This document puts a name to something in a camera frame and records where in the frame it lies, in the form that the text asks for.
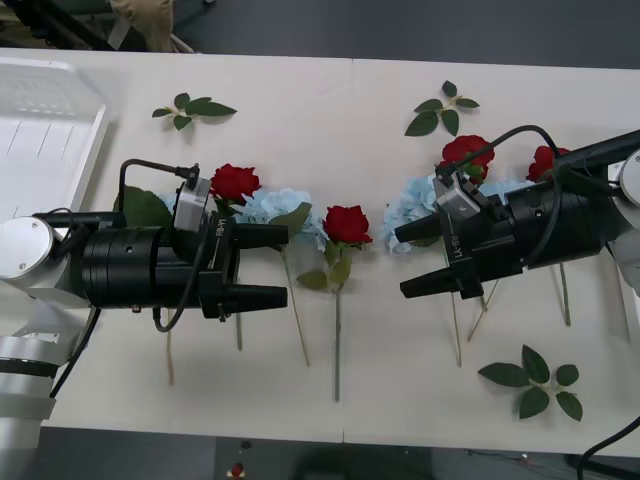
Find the gray floor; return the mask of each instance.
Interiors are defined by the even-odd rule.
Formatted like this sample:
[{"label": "gray floor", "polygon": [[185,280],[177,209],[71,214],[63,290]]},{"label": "gray floor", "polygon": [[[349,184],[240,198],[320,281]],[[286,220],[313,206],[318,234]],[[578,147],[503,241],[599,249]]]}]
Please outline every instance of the gray floor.
[{"label": "gray floor", "polygon": [[[573,480],[562,455],[45,428],[21,480]],[[637,459],[605,459],[638,471]],[[602,479],[587,474],[588,480]]]},{"label": "gray floor", "polygon": [[176,0],[204,53],[640,68],[638,0]]}]

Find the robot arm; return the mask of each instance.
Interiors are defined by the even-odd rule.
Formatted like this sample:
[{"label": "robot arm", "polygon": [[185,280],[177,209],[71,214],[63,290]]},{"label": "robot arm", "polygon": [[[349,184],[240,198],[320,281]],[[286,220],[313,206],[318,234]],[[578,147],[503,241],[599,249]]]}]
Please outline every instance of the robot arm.
[{"label": "robot arm", "polygon": [[[541,131],[513,132],[526,130]],[[607,246],[623,278],[640,293],[639,149],[636,131],[559,156],[553,182],[510,192],[505,204],[464,178],[462,163],[438,166],[436,213],[399,227],[396,235],[403,242],[442,235],[449,267],[403,282],[400,289],[407,298],[458,291],[462,298],[477,297],[482,282],[595,255]]]},{"label": "robot arm", "polygon": [[[172,227],[127,227],[130,165],[184,178]],[[156,328],[167,332],[186,308],[225,321],[232,313],[287,306],[286,288],[236,283],[240,251],[288,243],[287,227],[236,224],[207,208],[208,200],[209,181],[199,178],[197,165],[131,160],[121,169],[117,212],[57,209],[0,225],[0,282],[36,299],[27,325],[0,337],[0,478],[19,478],[35,452],[42,421],[51,415],[101,309],[150,308]],[[91,307],[86,327],[65,310],[82,307]],[[176,309],[166,325],[160,323],[164,307]]]}]

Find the cable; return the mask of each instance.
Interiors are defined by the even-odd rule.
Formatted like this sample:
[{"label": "cable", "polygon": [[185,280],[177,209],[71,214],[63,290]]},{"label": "cable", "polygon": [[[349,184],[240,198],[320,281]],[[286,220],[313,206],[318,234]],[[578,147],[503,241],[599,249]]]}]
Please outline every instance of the cable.
[{"label": "cable", "polygon": [[77,225],[75,223],[73,223],[73,212],[67,208],[67,207],[59,207],[59,208],[54,208],[53,210],[49,210],[47,213],[45,213],[41,220],[44,222],[46,221],[45,219],[49,216],[49,215],[53,215],[54,213],[58,213],[58,212],[67,212],[69,214],[69,226],[67,227],[67,233],[64,234],[64,237],[62,238],[62,240],[60,240],[60,243],[64,243],[69,239],[69,236],[71,235],[71,229],[73,227],[77,227]]},{"label": "cable", "polygon": [[178,303],[178,307],[176,308],[176,312],[173,314],[171,320],[166,325],[162,325],[160,322],[160,315],[156,314],[156,310],[154,309],[153,315],[153,323],[156,325],[156,330],[160,333],[170,332],[173,327],[176,326],[178,320],[182,316],[182,312],[187,306],[187,302],[189,301],[189,297],[191,296],[191,292],[195,287],[196,280],[198,279],[198,273],[200,271],[200,263],[202,262],[202,257],[204,256],[204,249],[207,245],[207,236],[209,233],[209,225],[211,223],[211,218],[206,217],[204,221],[204,228],[202,229],[202,238],[200,238],[200,244],[198,245],[198,250],[196,251],[196,256],[193,259],[193,266],[191,267],[191,273],[189,275],[189,280],[187,281],[187,285],[184,287],[184,291],[182,292],[182,297],[180,298],[180,303]]},{"label": "cable", "polygon": [[65,368],[64,372],[62,372],[62,375],[60,376],[58,383],[56,383],[56,385],[53,387],[53,390],[51,390],[51,393],[49,394],[49,398],[56,398],[56,395],[58,394],[58,392],[60,391],[64,383],[67,381],[67,378],[69,378],[69,375],[71,375],[71,372],[73,371],[73,367],[75,367],[76,363],[78,363],[78,359],[80,358],[80,355],[82,355],[82,352],[84,351],[87,344],[89,343],[91,334],[96,328],[96,324],[98,323],[98,319],[100,318],[100,312],[101,310],[99,308],[91,307],[91,312],[89,312],[89,318],[87,319],[88,325],[87,325],[87,329],[84,332],[84,336],[82,337],[82,340],[80,340],[80,343],[78,344],[78,348],[76,348],[76,351],[73,352],[73,355],[69,359],[67,368]]},{"label": "cable", "polygon": [[602,442],[598,443],[597,445],[594,445],[589,450],[584,452],[580,457],[580,461],[578,461],[578,466],[576,467],[578,480],[584,479],[584,467],[586,463],[589,461],[589,458],[591,458],[596,452],[602,450],[603,448],[608,447],[609,445],[616,443],[618,440],[621,440],[622,438],[626,437],[638,427],[640,427],[640,417],[636,418],[633,422],[631,422],[629,425],[624,427],[618,433],[611,435],[606,440],[603,440]]},{"label": "cable", "polygon": [[[453,168],[453,170],[459,170],[460,168],[465,166],[467,163],[473,161],[474,159],[478,158],[481,155],[484,155],[490,150],[493,150],[495,147],[497,147],[504,141],[522,132],[536,132],[544,139],[545,142],[547,142],[547,145],[549,145],[551,150],[553,150],[554,160],[560,156],[560,150],[558,150],[558,147],[556,146],[555,142],[544,129],[538,127],[537,125],[523,125],[521,127],[517,127],[512,130],[509,130],[507,133],[499,136],[493,142],[488,143],[487,145],[482,147],[480,150],[476,150],[472,154],[468,155],[464,160],[460,160],[459,162],[449,164],[448,167]],[[536,244],[536,246],[533,248],[529,256],[524,260],[523,266],[531,265],[533,262],[536,261],[536,259],[540,256],[540,254],[544,250],[544,248],[547,246],[547,243],[549,242],[549,239],[553,234],[553,230],[558,221],[558,216],[560,215],[560,207],[562,205],[562,198],[561,198],[562,187],[560,186],[560,182],[558,181],[554,182],[553,191],[554,191],[554,197],[553,197],[553,205],[551,209],[551,216],[549,217],[549,221],[547,222],[547,226],[545,227],[545,230],[542,233],[540,240],[538,240],[538,243]]]},{"label": "cable", "polygon": [[127,168],[131,165],[139,165],[141,167],[151,168],[153,170],[160,170],[163,172],[169,172],[176,174],[178,169],[176,167],[170,167],[169,165],[163,165],[161,163],[148,162],[146,160],[139,160],[137,158],[132,158],[127,160],[120,166],[120,180],[118,182],[118,211],[124,212],[124,188],[125,188],[125,179],[127,176]]},{"label": "cable", "polygon": [[537,125],[522,125],[521,127],[517,127],[517,128],[512,129],[512,130],[509,130],[507,133],[499,136],[493,142],[488,143],[487,145],[482,147],[480,150],[476,150],[475,152],[473,152],[472,154],[467,156],[464,160],[460,160],[460,161],[458,161],[456,163],[452,163],[450,165],[452,167],[454,167],[455,170],[459,170],[461,167],[465,166],[467,163],[475,160],[476,158],[478,158],[481,155],[484,155],[485,153],[489,152],[490,150],[493,150],[495,147],[497,147],[498,145],[503,143],[505,140],[509,140],[514,135],[517,135],[517,134],[522,133],[522,132],[536,132],[537,134],[539,134],[544,139],[544,141],[547,143],[547,145],[549,145],[549,147],[551,147],[551,150],[553,150],[553,156],[554,157],[559,157],[560,156],[560,150],[558,150],[558,147],[554,143],[553,139],[551,138],[551,136],[545,130],[543,130],[542,128],[538,127]]}]

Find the green leaf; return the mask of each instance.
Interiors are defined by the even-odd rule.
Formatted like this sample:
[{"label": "green leaf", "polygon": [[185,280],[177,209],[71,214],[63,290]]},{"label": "green leaf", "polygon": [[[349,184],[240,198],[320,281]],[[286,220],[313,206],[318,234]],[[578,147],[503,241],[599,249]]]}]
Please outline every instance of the green leaf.
[{"label": "green leaf", "polygon": [[201,109],[204,105],[207,105],[211,101],[211,97],[200,97],[195,100],[191,100],[184,107],[184,113],[187,115],[195,115],[199,114],[199,109]]},{"label": "green leaf", "polygon": [[419,113],[407,128],[405,137],[424,137],[433,132],[438,126],[438,115],[436,112]]},{"label": "green leaf", "polygon": [[556,381],[558,385],[568,387],[578,380],[580,374],[578,368],[575,365],[563,365],[556,370]]},{"label": "green leaf", "polygon": [[322,270],[303,273],[298,277],[298,282],[300,282],[300,285],[303,287],[311,290],[324,290],[329,284],[329,282],[327,282],[327,274]]},{"label": "green leaf", "polygon": [[310,211],[311,204],[302,202],[293,212],[272,218],[269,221],[269,225],[284,225],[289,230],[289,238],[293,238],[302,230],[302,226],[304,222],[307,221]]},{"label": "green leaf", "polygon": [[209,102],[200,107],[196,113],[205,117],[224,117],[225,115],[233,115],[236,112],[237,110],[221,103]]},{"label": "green leaf", "polygon": [[573,393],[558,392],[556,393],[556,400],[558,400],[564,413],[578,422],[582,420],[582,404]]},{"label": "green leaf", "polygon": [[459,98],[456,101],[456,105],[464,108],[478,108],[480,104],[475,100],[471,100],[470,98]]},{"label": "green leaf", "polygon": [[478,370],[483,377],[505,387],[528,387],[529,375],[513,363],[492,363]]},{"label": "green leaf", "polygon": [[[118,197],[113,211],[118,210]],[[138,187],[124,187],[124,216],[129,227],[170,227],[173,215],[153,192]]]},{"label": "green leaf", "polygon": [[183,117],[182,115],[176,115],[173,117],[173,126],[176,127],[176,130],[182,130],[190,123],[191,117]]},{"label": "green leaf", "polygon": [[540,387],[532,387],[520,399],[520,420],[531,418],[549,406],[549,395]]},{"label": "green leaf", "polygon": [[544,358],[526,345],[522,346],[522,366],[529,374],[529,378],[536,383],[547,383],[551,377]]},{"label": "green leaf", "polygon": [[343,285],[351,275],[351,257],[344,255],[329,271],[329,280],[336,285]]},{"label": "green leaf", "polygon": [[176,106],[176,108],[182,110],[187,106],[190,100],[191,97],[188,93],[179,93],[178,95],[176,95],[176,98],[173,99],[173,104]]},{"label": "green leaf", "polygon": [[430,247],[434,243],[438,243],[439,240],[440,240],[440,237],[431,237],[431,238],[422,238],[420,240],[412,240],[409,243],[411,245],[415,245],[416,247],[426,248],[426,247]]},{"label": "green leaf", "polygon": [[169,110],[167,107],[156,108],[151,114],[151,118],[164,117],[166,115],[169,115],[170,113],[171,113],[171,110]]},{"label": "green leaf", "polygon": [[460,117],[455,110],[444,110],[442,115],[442,123],[446,127],[447,131],[454,137],[458,134],[458,128],[460,128]]},{"label": "green leaf", "polygon": [[342,250],[343,246],[344,244],[336,245],[331,240],[327,241],[327,248],[324,250],[324,258],[329,267],[332,267],[333,264],[338,261],[338,258],[340,258],[340,250]]},{"label": "green leaf", "polygon": [[451,97],[455,97],[458,94],[458,87],[456,87],[453,83],[447,80],[442,84],[442,91],[447,97],[451,98]]},{"label": "green leaf", "polygon": [[427,100],[426,102],[421,103],[414,112],[421,113],[426,112],[428,110],[442,110],[444,106],[442,102],[437,98],[432,98],[431,100]]}]

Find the rose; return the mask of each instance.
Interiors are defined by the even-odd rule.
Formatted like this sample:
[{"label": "rose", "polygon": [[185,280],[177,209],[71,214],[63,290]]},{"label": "rose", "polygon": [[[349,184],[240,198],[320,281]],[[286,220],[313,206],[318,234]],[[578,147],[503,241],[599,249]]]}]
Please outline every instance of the rose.
[{"label": "rose", "polygon": [[353,245],[373,241],[367,235],[369,221],[362,213],[360,205],[349,208],[329,207],[327,210],[327,219],[323,220],[322,225],[333,242]]},{"label": "rose", "polygon": [[[481,148],[489,145],[484,138],[478,135],[463,135],[456,138],[453,142],[448,143],[442,149],[442,162],[457,163],[464,160],[467,155],[474,153]],[[480,184],[487,178],[489,172],[489,163],[495,158],[496,153],[493,149],[483,153],[477,158],[471,160],[470,164],[465,165],[462,170],[469,175],[471,183]]]},{"label": "rose", "polygon": [[223,165],[211,177],[211,194],[225,201],[244,205],[242,195],[251,197],[260,188],[260,179],[253,174],[254,170],[255,168],[232,167],[228,163]]},{"label": "rose", "polygon": [[[569,152],[566,148],[559,148],[560,154]],[[527,180],[532,182],[539,182],[546,180],[546,176],[553,169],[553,150],[551,147],[543,145],[536,149],[536,153],[533,155],[534,162],[529,165],[529,175]]]}]

